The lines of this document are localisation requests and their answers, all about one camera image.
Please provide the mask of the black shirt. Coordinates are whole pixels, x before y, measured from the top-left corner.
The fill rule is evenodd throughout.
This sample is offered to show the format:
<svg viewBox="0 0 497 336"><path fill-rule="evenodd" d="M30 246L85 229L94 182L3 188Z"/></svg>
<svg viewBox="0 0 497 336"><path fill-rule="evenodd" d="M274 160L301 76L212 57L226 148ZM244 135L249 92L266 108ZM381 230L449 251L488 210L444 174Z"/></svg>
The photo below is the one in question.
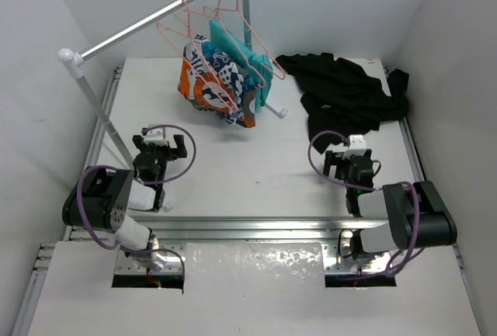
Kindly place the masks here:
<svg viewBox="0 0 497 336"><path fill-rule="evenodd" d="M308 138L323 153L340 137L378 131L382 123L399 121L409 112L409 74L395 69L388 75L389 94L380 79L369 76L358 64L330 53L280 55L276 61L292 75L303 92L301 104L308 114Z"/></svg>

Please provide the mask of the pink wire hanger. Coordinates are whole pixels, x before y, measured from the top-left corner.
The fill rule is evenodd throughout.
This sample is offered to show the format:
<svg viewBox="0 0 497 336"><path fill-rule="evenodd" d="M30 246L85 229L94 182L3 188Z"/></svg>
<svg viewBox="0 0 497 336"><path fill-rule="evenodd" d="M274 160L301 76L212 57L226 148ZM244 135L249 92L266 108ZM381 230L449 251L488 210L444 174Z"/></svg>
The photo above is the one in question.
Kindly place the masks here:
<svg viewBox="0 0 497 336"><path fill-rule="evenodd" d="M191 26L191 12L186 0L178 0L182 5L183 15L179 15L177 11L172 14L176 20L175 25L182 26L182 29L171 27L169 24L164 24L162 21L157 21L155 23L156 30L161 34L161 36L166 40L170 47L177 53L179 57L183 57L182 48L180 48L177 43L172 38L172 34L180 36L186 40L191 40L193 38L193 29Z"/></svg>

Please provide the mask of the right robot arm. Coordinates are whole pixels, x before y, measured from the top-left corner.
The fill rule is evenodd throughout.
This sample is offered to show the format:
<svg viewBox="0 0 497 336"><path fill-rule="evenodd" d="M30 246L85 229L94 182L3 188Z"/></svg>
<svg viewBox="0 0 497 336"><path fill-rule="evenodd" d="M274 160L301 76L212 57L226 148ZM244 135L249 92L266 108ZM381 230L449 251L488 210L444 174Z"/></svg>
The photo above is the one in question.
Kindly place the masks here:
<svg viewBox="0 0 497 336"><path fill-rule="evenodd" d="M387 219L371 228L343 230L336 245L343 259L365 262L392 252L380 274L393 277L424 249L457 243L457 225L431 181L398 182L374 190L375 167L371 151L347 156L325 152L323 175L335 169L335 179L346 184L346 208L354 217Z"/></svg>

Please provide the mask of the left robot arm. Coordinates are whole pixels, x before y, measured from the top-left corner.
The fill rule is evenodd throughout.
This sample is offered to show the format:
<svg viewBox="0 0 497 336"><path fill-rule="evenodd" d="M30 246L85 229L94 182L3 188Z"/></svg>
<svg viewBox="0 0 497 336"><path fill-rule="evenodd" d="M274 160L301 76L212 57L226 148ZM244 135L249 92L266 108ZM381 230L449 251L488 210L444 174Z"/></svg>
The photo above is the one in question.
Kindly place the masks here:
<svg viewBox="0 0 497 336"><path fill-rule="evenodd" d="M133 169L87 167L64 203L65 225L85 228L101 248L121 250L148 273L162 272L171 258L179 259L180 272L184 272L181 255L163 248L157 234L130 215L172 208L163 187L167 165L188 155L184 136L175 134L173 140L174 147L160 130L135 135L138 154Z"/></svg>

